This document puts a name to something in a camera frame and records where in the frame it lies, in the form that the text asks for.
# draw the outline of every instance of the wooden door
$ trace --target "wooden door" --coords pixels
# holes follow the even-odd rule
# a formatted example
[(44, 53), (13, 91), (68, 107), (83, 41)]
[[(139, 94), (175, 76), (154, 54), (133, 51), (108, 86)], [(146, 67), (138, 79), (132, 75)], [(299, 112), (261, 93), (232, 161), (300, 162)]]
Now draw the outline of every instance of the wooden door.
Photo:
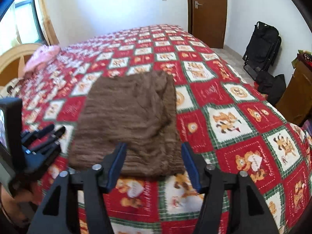
[(192, 0), (192, 13), (192, 34), (211, 48), (223, 48), (227, 0)]

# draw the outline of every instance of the pink pillow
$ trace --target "pink pillow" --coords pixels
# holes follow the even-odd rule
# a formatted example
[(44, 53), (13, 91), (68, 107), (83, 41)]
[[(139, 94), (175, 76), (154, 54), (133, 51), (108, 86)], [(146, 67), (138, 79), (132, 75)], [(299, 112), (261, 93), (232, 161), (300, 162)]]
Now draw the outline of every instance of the pink pillow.
[(46, 46), (39, 47), (32, 55), (32, 57), (26, 62), (23, 69), (23, 77), (30, 77), (36, 70), (46, 67), (48, 61), (54, 59), (54, 57), (60, 52), (59, 46)]

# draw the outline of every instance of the white wall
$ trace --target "white wall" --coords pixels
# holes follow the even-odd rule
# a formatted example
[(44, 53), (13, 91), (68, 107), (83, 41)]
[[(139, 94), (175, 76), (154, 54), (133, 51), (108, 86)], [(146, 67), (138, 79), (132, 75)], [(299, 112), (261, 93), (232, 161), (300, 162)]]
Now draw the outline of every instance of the white wall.
[(46, 0), (61, 46), (154, 24), (188, 29), (188, 0)]
[(280, 33), (280, 57), (269, 72), (274, 76), (285, 74), (288, 84), (294, 71), (291, 61), (298, 49), (311, 50), (312, 33), (291, 0), (228, 0), (224, 44), (243, 56), (258, 21), (274, 26)]

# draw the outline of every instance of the brown towel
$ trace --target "brown towel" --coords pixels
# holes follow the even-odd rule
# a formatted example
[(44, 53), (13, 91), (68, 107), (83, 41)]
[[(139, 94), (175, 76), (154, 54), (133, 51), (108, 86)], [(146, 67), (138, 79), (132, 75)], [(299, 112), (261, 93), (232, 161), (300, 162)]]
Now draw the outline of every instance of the brown towel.
[(122, 175), (157, 177), (184, 172), (172, 76), (152, 71), (101, 77), (95, 82), (78, 120), (69, 166), (89, 168), (118, 142), (128, 145)]

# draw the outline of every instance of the window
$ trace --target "window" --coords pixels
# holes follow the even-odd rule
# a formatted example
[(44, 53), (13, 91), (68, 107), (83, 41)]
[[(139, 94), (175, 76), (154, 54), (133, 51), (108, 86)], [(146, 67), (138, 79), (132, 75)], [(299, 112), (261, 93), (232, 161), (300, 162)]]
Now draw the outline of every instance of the window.
[(44, 42), (35, 9), (35, 0), (15, 0), (15, 17), (23, 44)]

